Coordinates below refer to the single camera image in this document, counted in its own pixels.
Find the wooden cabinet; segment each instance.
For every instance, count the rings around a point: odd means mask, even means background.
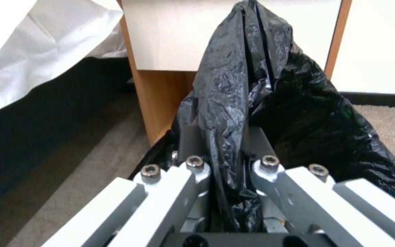
[[[123,0],[122,30],[150,144],[171,126],[213,31],[237,0]],[[260,1],[294,30],[304,53],[327,71],[342,6],[350,0]]]

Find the trash bag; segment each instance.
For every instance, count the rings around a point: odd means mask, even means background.
[[[295,44],[292,27],[255,0],[218,26],[176,122],[144,164],[198,125],[213,169],[222,231],[263,231],[249,179],[248,129],[261,127],[285,168],[322,164],[336,181],[365,178],[395,197],[395,157],[374,128]]]

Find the bolt head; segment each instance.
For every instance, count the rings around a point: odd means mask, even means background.
[[[159,181],[161,178],[160,168],[156,164],[148,164],[141,169],[141,178],[147,183]]]
[[[327,180],[327,176],[329,175],[329,170],[320,164],[310,164],[309,171],[323,182]]]
[[[263,169],[269,170],[271,172],[276,172],[279,166],[279,160],[273,155],[265,155],[262,157],[260,166]]]
[[[187,167],[190,168],[197,168],[197,169],[204,168],[204,160],[202,159],[201,156],[197,156],[197,155],[188,156],[187,160],[185,161],[185,164],[187,165]]]

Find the black baseboard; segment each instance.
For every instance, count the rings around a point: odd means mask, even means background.
[[[395,107],[395,94],[341,92],[353,105],[382,105]]]

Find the carpet floor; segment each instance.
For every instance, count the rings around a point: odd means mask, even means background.
[[[355,107],[395,155],[395,108]],[[0,246],[40,246],[148,149],[136,96],[110,103],[0,199]]]

